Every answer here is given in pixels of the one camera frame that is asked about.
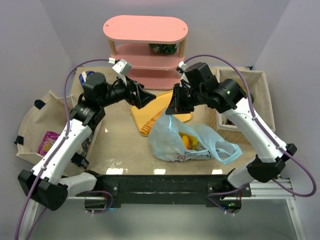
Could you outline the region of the orange yellow mango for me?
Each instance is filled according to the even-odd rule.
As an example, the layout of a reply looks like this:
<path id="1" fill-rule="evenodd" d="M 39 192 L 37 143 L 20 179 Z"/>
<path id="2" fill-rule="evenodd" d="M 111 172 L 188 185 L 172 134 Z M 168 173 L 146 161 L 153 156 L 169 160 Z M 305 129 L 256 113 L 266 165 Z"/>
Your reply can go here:
<path id="1" fill-rule="evenodd" d="M 191 140 L 189 139 L 189 137 L 187 135 L 182 135 L 181 136 L 181 140 L 183 142 L 183 145 L 184 147 L 187 149 L 187 150 L 190 150 L 191 147 L 192 147 L 192 144 L 191 144 Z"/>

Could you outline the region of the light blue plastic bag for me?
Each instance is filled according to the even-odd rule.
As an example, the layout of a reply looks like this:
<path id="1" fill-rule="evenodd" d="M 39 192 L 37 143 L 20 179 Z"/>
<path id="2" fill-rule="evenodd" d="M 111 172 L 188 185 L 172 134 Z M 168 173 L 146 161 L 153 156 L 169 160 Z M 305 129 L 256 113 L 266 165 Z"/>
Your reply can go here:
<path id="1" fill-rule="evenodd" d="M 155 157 L 169 162 L 216 159 L 227 165 L 243 153 L 211 127 L 202 123 L 188 125 L 164 113 L 150 130 L 148 143 Z"/>

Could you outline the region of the yellow banana bunch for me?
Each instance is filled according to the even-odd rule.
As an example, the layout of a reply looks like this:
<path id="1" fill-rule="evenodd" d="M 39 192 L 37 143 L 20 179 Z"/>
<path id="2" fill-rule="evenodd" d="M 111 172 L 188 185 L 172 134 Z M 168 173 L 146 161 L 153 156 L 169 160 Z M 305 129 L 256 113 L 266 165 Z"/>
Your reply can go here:
<path id="1" fill-rule="evenodd" d="M 189 135 L 189 134 L 186 134 L 186 133 L 183 133 L 183 132 L 179 132 L 179 135 L 180 137 L 182 135 L 186 135 L 189 137 L 190 139 L 190 142 L 191 142 L 191 149 L 190 150 L 195 150 L 197 145 L 198 145 L 198 139 L 195 137 L 195 136 L 192 136 L 192 135 Z"/>

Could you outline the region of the beige canvas tote bag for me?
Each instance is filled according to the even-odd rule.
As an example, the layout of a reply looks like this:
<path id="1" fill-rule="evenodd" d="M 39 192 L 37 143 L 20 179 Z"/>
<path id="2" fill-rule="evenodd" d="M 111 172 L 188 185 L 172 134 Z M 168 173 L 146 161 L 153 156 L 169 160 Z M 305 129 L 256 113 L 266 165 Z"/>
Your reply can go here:
<path id="1" fill-rule="evenodd" d="M 38 154 L 38 148 L 47 131 L 60 135 L 67 123 L 64 99 L 49 91 L 41 99 L 34 101 L 34 106 L 23 118 L 15 144 L 17 156 L 36 165 L 44 156 Z M 89 167 L 89 158 L 97 138 L 93 132 L 78 147 L 67 164 L 63 175 L 72 177 L 84 172 Z"/>

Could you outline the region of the purple snack packet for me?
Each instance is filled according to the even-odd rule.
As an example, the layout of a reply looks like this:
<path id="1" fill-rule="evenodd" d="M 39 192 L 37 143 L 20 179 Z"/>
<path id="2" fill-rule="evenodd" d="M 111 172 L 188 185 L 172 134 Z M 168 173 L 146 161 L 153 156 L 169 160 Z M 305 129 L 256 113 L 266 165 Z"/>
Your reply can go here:
<path id="1" fill-rule="evenodd" d="M 58 133 L 47 131 L 38 147 L 37 153 L 41 156 L 45 156 L 54 145 L 56 140 L 59 138 L 59 136 L 60 135 Z"/>

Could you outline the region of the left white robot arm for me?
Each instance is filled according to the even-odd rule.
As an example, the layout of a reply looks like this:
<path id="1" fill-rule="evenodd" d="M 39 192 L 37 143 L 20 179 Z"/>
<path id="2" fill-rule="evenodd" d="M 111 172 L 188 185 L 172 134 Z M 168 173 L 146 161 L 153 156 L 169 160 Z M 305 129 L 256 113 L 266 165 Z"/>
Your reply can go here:
<path id="1" fill-rule="evenodd" d="M 104 108 L 125 100 L 142 109 L 156 95 L 144 90 L 144 85 L 127 76 L 117 78 L 113 84 L 105 75 L 94 72 L 87 76 L 83 93 L 77 105 L 69 112 L 65 129 L 48 153 L 31 171 L 22 170 L 17 179 L 28 199 L 55 211 L 67 199 L 69 186 L 60 179 L 78 147 L 96 129 L 105 117 Z"/>

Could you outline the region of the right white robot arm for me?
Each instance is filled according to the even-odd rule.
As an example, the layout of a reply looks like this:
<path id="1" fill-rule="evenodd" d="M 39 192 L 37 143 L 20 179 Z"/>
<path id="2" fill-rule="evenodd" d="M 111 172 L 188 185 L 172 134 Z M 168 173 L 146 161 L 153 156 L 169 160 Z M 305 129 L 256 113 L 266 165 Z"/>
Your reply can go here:
<path id="1" fill-rule="evenodd" d="M 176 70 L 187 81 L 174 85 L 166 115 L 187 114 L 194 111 L 195 106 L 207 105 L 230 120 L 256 151 L 251 162 L 232 170 L 216 186 L 217 191 L 238 189 L 254 180 L 266 183 L 281 173 L 289 155 L 294 155 L 297 147 L 276 137 L 256 111 L 250 108 L 247 91 L 230 78 L 218 82 L 204 62 L 186 66 L 181 61 Z"/>

